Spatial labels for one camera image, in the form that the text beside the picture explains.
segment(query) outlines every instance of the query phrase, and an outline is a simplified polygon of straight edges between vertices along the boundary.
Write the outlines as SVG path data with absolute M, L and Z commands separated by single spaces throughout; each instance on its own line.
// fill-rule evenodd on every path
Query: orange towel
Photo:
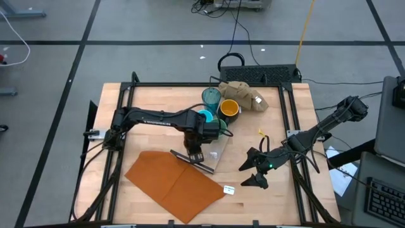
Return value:
M 185 224 L 225 195 L 219 184 L 167 152 L 141 152 L 125 177 Z

